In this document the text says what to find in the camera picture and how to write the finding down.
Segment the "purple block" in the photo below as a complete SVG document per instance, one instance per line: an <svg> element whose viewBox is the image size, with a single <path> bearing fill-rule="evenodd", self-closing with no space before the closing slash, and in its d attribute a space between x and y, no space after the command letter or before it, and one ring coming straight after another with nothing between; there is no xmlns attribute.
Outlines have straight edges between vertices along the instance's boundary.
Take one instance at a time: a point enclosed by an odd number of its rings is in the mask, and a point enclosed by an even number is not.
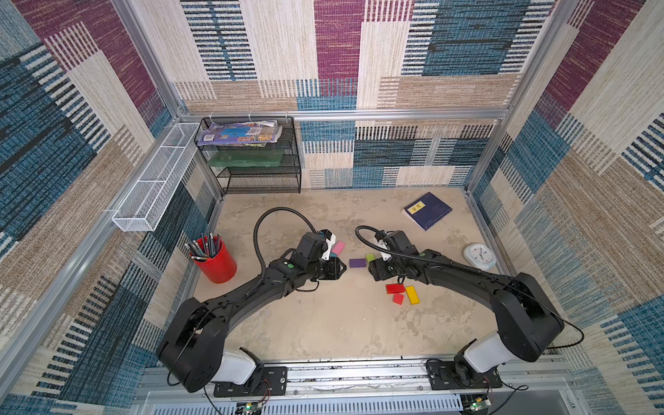
<svg viewBox="0 0 664 415"><path fill-rule="evenodd" d="M365 268L368 265L366 259L350 259L349 266L351 268Z"/></svg>

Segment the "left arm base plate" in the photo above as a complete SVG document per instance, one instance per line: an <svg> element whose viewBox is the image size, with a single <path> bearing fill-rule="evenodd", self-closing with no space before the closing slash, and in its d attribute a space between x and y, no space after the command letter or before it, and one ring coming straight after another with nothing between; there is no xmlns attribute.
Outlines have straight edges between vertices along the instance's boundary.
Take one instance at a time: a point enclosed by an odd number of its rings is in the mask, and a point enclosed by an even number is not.
<svg viewBox="0 0 664 415"><path fill-rule="evenodd" d="M215 398L284 396L288 380L287 367L259 367L241 385L214 381Z"/></svg>

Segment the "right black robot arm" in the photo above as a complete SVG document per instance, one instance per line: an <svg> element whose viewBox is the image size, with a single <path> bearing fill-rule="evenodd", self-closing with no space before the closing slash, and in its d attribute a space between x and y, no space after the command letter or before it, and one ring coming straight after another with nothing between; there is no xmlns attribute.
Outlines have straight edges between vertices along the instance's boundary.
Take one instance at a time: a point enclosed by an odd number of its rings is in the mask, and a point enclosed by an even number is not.
<svg viewBox="0 0 664 415"><path fill-rule="evenodd" d="M464 266L439 252L392 254L368 270L376 281L412 279L446 288L494 313L496 332L466 345L455 357L460 376L485 374L512 360L534 362L565 328L563 318L532 276L515 277Z"/></svg>

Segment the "pink block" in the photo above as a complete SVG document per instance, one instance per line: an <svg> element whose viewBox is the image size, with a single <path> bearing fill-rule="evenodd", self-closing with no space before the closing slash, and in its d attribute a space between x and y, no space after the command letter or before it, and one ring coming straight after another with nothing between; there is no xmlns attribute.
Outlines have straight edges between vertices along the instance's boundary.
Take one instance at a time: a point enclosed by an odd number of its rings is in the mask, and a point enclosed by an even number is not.
<svg viewBox="0 0 664 415"><path fill-rule="evenodd" d="M333 248L332 248L332 250L331 250L331 254L332 254L333 256L338 256L338 255L340 255L340 254L342 253L342 251L344 250L344 248L345 248L345 243L344 243L343 241L338 241L338 242L335 243L335 245L333 246Z"/></svg>

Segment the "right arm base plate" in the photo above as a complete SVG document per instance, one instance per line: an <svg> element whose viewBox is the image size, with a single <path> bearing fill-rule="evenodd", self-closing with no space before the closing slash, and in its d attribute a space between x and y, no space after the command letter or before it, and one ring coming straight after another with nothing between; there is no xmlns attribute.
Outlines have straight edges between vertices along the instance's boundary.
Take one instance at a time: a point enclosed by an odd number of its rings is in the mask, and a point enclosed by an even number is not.
<svg viewBox="0 0 664 415"><path fill-rule="evenodd" d="M442 361L428 359L425 362L425 371L434 391L462 390L462 389L498 389L502 387L495 369L488 373L477 373L466 363L461 361Z"/></svg>

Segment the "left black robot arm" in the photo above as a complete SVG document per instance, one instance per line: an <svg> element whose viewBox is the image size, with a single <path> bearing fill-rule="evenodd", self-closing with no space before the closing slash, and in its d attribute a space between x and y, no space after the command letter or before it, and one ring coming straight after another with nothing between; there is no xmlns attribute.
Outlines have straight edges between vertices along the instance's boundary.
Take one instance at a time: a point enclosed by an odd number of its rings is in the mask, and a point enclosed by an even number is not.
<svg viewBox="0 0 664 415"><path fill-rule="evenodd" d="M341 259L275 259L257 277L225 295L182 303L157 347L158 360L188 392L207 385L221 367L228 334L261 308L282 299L308 280L338 280Z"/></svg>

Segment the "red long block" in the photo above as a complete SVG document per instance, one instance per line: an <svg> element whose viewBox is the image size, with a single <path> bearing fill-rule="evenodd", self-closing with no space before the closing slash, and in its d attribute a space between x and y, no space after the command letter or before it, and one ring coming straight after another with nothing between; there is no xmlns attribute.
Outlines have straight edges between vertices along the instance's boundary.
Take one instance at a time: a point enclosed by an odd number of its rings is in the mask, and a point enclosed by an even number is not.
<svg viewBox="0 0 664 415"><path fill-rule="evenodd" d="M406 287L404 287L404 285L400 285L400 284L390 284L390 285L386 285L386 291L387 291L387 294L391 294L391 295L402 294L402 293L406 292Z"/></svg>

